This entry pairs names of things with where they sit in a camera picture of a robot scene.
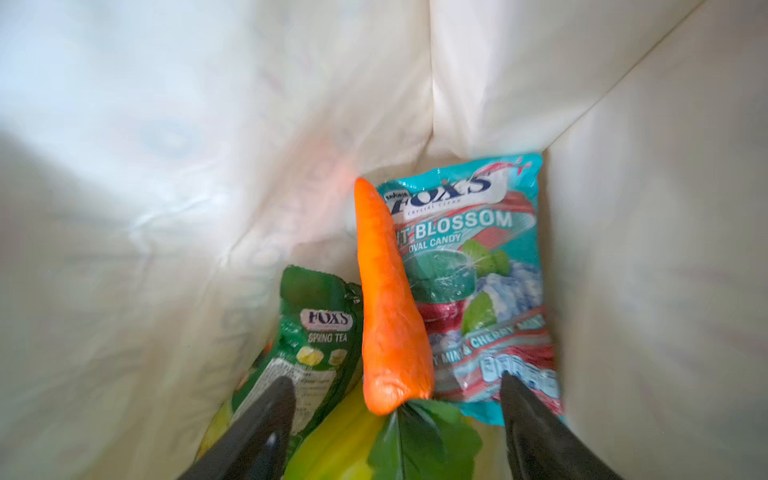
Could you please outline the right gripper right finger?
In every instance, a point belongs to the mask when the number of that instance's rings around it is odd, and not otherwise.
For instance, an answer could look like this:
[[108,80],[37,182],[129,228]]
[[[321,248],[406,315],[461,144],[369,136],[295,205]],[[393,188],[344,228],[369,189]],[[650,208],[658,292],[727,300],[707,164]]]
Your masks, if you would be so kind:
[[500,390],[507,457],[516,480],[621,480],[520,379]]

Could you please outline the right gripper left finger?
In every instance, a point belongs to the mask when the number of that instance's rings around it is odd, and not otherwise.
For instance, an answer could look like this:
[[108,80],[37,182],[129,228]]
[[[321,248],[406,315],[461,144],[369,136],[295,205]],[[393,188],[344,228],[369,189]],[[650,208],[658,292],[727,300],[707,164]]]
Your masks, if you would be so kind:
[[180,480],[282,477],[296,408],[293,383],[276,379]]

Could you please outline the yellow banana bunch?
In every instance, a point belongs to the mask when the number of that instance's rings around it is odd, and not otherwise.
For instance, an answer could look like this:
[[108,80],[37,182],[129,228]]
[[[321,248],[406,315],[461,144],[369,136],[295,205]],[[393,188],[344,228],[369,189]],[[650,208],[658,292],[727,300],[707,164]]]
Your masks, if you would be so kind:
[[[229,430],[235,422],[232,417],[230,399],[212,420],[194,463]],[[286,455],[279,479],[371,479],[374,473],[368,457],[385,424],[383,416],[374,415],[365,405],[362,388],[353,388],[298,449]]]

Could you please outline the green-yellow candy bag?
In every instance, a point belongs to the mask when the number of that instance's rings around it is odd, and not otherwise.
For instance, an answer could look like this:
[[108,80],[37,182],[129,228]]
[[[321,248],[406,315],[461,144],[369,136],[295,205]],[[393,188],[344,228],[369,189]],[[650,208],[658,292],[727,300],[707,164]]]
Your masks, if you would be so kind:
[[291,456],[362,376],[363,294],[357,284],[293,265],[283,271],[279,294],[276,337],[233,393],[231,408],[236,421],[275,379],[289,378],[296,396]]

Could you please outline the orange carrot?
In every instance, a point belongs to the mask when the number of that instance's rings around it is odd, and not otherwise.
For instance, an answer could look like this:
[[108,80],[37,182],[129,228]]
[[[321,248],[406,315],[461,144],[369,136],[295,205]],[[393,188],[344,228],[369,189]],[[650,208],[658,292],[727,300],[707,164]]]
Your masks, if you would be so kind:
[[385,419],[369,464],[376,479],[424,479],[420,417],[407,405],[434,391],[431,348],[396,242],[389,209],[374,185],[354,183],[357,258],[361,276],[363,395],[368,410]]

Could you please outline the blue-red candy bag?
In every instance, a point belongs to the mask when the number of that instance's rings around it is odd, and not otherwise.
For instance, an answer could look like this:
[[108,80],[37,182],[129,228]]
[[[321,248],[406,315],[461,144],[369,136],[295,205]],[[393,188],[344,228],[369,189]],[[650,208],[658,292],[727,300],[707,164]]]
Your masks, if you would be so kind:
[[501,382],[563,405],[538,248],[539,154],[471,161],[381,184],[424,321],[434,395],[489,425]]

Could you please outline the floral canvas tote bag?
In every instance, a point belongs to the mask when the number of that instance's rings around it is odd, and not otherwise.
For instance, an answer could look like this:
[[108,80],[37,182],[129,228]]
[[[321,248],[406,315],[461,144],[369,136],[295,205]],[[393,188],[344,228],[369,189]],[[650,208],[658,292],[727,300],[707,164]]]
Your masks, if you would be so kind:
[[765,478],[765,2],[3,2],[2,477],[176,478],[357,177],[529,152],[570,428]]

